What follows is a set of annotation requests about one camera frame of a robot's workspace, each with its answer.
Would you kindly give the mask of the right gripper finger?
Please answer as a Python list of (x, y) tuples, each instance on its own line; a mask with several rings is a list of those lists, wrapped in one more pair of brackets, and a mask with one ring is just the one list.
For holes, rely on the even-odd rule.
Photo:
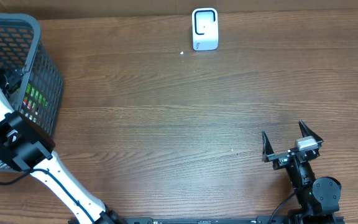
[(262, 161), (269, 162), (275, 153), (265, 131), (262, 131), (262, 142)]
[(323, 143), (323, 139), (318, 136), (314, 131), (312, 131), (309, 127), (307, 127), (307, 125), (302, 120), (299, 120), (298, 124), (300, 127), (301, 134), (304, 138), (311, 136), (318, 144)]

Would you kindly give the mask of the green snack packet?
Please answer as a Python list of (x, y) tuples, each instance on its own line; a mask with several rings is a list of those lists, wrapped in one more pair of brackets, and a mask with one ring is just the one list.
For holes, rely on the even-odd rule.
[(28, 83), (19, 109), (20, 113), (35, 123), (39, 123), (47, 114), (48, 101), (42, 91)]

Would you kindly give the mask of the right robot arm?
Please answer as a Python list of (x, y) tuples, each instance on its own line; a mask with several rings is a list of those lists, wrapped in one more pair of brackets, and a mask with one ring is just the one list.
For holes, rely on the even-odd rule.
[(293, 187), (291, 193), (273, 211), (267, 223), (344, 223), (337, 217), (340, 210), (341, 183), (334, 177), (316, 178), (310, 161), (319, 157), (323, 139), (300, 120), (302, 137), (295, 147), (276, 154), (262, 131), (262, 161), (271, 162), (274, 170), (285, 169)]

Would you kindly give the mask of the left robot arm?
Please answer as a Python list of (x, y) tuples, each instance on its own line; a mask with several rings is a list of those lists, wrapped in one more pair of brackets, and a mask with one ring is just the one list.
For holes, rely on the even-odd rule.
[(78, 223), (125, 223), (78, 182), (54, 147), (44, 128), (14, 110), (0, 89), (0, 166), (43, 182), (72, 211)]

